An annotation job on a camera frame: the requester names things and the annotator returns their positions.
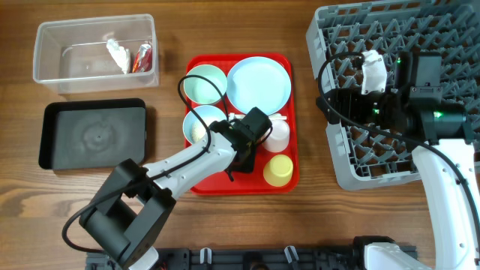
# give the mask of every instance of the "dish rack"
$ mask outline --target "dish rack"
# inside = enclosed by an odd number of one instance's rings
[[[443,100],[463,104],[475,132],[480,167],[480,1],[391,0],[332,5],[315,11],[306,38],[313,76],[336,53],[377,50],[388,71],[401,51],[442,55]],[[362,77],[348,58],[328,64],[325,92],[359,87]],[[346,190],[400,185],[420,179],[404,142],[366,130],[328,124],[328,144],[338,184]]]

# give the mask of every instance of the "white crumpled wrapper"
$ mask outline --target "white crumpled wrapper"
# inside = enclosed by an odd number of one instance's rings
[[[119,43],[112,38],[106,42],[106,48],[113,57],[113,60],[115,60],[121,68],[121,71],[123,71],[124,74],[130,73],[130,50],[120,46]]]

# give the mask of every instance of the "wooden table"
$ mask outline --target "wooden table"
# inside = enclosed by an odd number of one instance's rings
[[[185,108],[176,84],[190,59],[205,53],[258,52],[282,53],[292,63],[301,176],[297,188],[275,196],[187,193],[155,247],[313,247],[381,235],[416,245],[420,260],[434,264],[434,236],[421,182],[348,192],[335,178],[326,120],[315,106],[318,90],[305,33],[318,7],[358,0],[11,1],[16,4],[0,6],[0,269],[84,267],[85,254],[68,248],[60,232],[68,217],[92,198],[110,169],[41,169],[38,150],[46,105],[142,98],[154,108],[149,134],[154,141],[147,162],[158,161],[183,148]],[[58,96],[32,80],[35,36],[42,22],[144,13],[155,19],[160,87]],[[96,246],[77,222],[70,237]]]

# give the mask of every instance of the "light blue bowl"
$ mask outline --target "light blue bowl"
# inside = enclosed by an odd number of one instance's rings
[[[215,117],[216,119],[218,119],[218,121],[227,120],[225,113],[221,109],[218,109],[216,106],[203,105],[194,108],[194,110],[200,115],[203,121],[205,121],[205,119],[209,117]],[[185,116],[185,118],[183,119],[183,136],[191,144],[195,143],[194,138],[192,138],[192,127],[197,122],[200,123],[198,118],[192,112],[188,112],[187,116]]]

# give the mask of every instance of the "clear plastic bin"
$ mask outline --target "clear plastic bin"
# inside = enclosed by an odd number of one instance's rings
[[[153,47],[152,66],[123,74],[108,52],[114,38],[134,61],[140,45]],[[59,94],[158,86],[158,43],[149,14],[44,22],[38,27],[33,79]]]

